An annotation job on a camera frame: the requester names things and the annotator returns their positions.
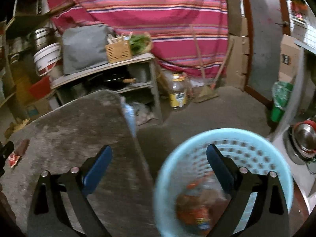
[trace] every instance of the white bucket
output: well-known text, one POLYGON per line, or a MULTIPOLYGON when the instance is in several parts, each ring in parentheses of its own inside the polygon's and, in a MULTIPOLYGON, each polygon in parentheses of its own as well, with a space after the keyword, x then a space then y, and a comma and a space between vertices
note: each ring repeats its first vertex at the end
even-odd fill
POLYGON ((38 51, 34 55, 34 62, 37 67, 36 72, 39 76, 44 76, 50 73, 55 66, 62 68, 60 44, 56 42, 38 51))

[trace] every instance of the plastic oil bottle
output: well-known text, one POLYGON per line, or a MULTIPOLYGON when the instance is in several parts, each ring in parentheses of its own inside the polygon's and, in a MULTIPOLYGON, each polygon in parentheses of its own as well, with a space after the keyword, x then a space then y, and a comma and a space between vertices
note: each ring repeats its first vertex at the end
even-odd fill
POLYGON ((186 89, 184 85, 185 77, 182 74, 174 73, 172 75, 172 88, 170 91, 170 105, 175 111, 185 108, 186 89))

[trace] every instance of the metal screw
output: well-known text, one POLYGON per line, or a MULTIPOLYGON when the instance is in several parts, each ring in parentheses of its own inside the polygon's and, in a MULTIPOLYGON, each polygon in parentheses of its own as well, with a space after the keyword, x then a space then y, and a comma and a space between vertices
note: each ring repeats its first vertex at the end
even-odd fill
POLYGON ((42 177, 47 177, 47 176, 48 176, 48 173, 49 173, 49 172, 48 172, 47 170, 45 170, 45 171, 42 172, 41 176, 42 176, 42 177))
POLYGON ((277 174, 276 174, 274 171, 271 171, 271 172, 270 172, 270 176, 274 178, 274 177, 277 176, 277 174))
POLYGON ((72 172, 73 174, 76 174, 79 172, 79 168, 77 166, 74 166, 70 169, 70 172, 72 172))
POLYGON ((240 171, 240 173, 242 173, 242 174, 247 174, 248 169, 245 168, 244 166, 242 166, 242 167, 239 169, 239 171, 240 171))

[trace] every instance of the light blue plastic basket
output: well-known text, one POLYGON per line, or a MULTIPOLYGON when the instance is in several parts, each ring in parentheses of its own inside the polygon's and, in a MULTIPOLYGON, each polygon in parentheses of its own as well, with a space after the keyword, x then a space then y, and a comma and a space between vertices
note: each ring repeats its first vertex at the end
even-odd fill
MULTIPOLYGON (((211 130, 193 136, 179 145, 160 169, 154 193, 154 214, 157 228, 163 237, 192 236, 176 217, 175 200, 187 184, 212 170, 206 159, 206 148, 211 143, 225 157, 233 159, 238 167, 245 166, 252 173, 263 175, 271 170, 277 172, 290 211, 293 180, 290 168, 280 152, 263 137, 246 130, 211 130)), ((245 228, 256 196, 256 193, 251 194, 235 233, 245 228)))

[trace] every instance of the gray bag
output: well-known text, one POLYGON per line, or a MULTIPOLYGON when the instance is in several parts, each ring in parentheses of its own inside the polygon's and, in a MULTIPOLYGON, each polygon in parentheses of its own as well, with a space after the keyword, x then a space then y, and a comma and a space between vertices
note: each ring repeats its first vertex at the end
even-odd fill
POLYGON ((67 29, 63 36, 64 73, 72 74, 108 63, 105 45, 113 30, 104 24, 67 29))

